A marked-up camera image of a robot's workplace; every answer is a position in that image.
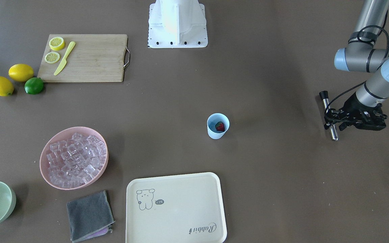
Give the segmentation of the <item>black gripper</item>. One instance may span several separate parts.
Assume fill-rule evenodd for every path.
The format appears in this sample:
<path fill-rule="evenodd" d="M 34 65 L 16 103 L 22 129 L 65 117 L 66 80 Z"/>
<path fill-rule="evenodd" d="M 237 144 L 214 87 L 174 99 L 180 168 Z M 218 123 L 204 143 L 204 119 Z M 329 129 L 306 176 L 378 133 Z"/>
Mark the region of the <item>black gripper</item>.
<path fill-rule="evenodd" d="M 324 129 L 328 130 L 336 123 L 341 123 L 338 126 L 340 131 L 350 126 L 361 130 L 380 131 L 386 128 L 387 117 L 382 111 L 382 103 L 377 103 L 374 107 L 366 106 L 358 100 L 354 93 L 345 101 L 341 109 L 325 110 Z"/>

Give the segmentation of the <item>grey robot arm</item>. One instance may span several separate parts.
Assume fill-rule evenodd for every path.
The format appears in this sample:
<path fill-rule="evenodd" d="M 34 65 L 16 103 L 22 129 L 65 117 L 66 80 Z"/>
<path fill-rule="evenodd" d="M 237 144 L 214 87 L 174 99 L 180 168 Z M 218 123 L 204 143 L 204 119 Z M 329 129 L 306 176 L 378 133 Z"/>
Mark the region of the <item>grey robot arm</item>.
<path fill-rule="evenodd" d="M 329 104 L 325 107 L 326 130 L 335 124 L 339 124 L 340 131 L 350 126 L 372 131 L 386 127 L 382 103 L 389 98 L 389 43 L 385 49 L 374 46 L 381 32 L 389 38 L 384 29 L 388 6 L 389 0 L 366 0 L 347 47 L 336 53 L 334 64 L 338 70 L 366 71 L 373 76 L 356 86 L 342 108 L 333 109 Z"/>

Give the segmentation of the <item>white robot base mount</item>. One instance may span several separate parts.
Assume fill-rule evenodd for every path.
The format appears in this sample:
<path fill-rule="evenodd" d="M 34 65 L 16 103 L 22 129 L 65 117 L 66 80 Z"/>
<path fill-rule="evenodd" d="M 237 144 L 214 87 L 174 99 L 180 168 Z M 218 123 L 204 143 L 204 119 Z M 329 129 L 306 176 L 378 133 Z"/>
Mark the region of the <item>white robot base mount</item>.
<path fill-rule="evenodd" d="M 205 48 L 205 6 L 197 0 L 157 0 L 149 6 L 149 48 Z"/>

